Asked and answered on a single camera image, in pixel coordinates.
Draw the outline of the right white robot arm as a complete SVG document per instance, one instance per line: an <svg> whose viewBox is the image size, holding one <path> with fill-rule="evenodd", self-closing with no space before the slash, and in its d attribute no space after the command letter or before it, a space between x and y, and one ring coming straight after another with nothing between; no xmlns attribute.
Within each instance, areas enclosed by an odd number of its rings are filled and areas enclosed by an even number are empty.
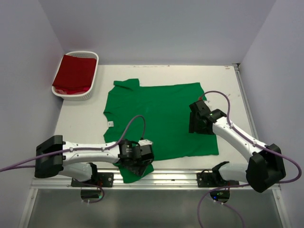
<svg viewBox="0 0 304 228"><path fill-rule="evenodd" d="M286 177L281 150L276 144L267 145L234 125L229 115L219 109L210 110L203 100L190 104L189 132L217 135L233 146L246 164L221 162L211 172L202 171L198 178L216 187L244 182L262 193Z"/></svg>

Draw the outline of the green t shirt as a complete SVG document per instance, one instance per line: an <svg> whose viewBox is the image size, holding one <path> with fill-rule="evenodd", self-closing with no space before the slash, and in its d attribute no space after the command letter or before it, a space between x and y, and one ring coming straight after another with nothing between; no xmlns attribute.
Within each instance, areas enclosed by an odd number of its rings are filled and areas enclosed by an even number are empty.
<svg viewBox="0 0 304 228"><path fill-rule="evenodd" d="M182 157L218 155L215 135L189 133L189 105L204 93L199 82L166 86L140 86L139 79L114 81L104 115L110 123L104 133L107 143L119 140L129 121L136 118L125 138L138 141L143 135L153 142L155 161Z"/></svg>

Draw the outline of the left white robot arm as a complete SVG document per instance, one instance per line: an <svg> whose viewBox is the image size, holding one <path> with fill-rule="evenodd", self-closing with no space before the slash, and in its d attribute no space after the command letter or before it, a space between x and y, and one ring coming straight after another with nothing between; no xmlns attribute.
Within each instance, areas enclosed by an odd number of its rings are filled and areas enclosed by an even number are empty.
<svg viewBox="0 0 304 228"><path fill-rule="evenodd" d="M96 182L95 162L118 164L142 177L154 160L152 142L122 139L105 144L78 144L55 135L36 147L35 178L67 176L79 182Z"/></svg>

